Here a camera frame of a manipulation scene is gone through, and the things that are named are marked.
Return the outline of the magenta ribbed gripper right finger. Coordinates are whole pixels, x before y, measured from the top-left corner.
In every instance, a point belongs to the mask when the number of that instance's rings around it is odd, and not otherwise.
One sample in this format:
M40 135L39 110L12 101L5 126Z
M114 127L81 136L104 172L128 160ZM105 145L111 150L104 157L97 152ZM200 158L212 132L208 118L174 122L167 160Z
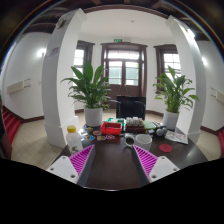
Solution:
M157 157L137 145L134 145L134 150L150 183L179 171L179 168L166 156Z

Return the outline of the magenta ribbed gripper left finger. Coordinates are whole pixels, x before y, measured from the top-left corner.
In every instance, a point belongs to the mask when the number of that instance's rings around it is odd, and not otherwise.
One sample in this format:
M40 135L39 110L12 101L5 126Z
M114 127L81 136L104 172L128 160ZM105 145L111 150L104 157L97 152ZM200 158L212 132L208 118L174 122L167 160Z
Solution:
M61 156L47 171L77 185L85 185L95 156L95 145L68 156Z

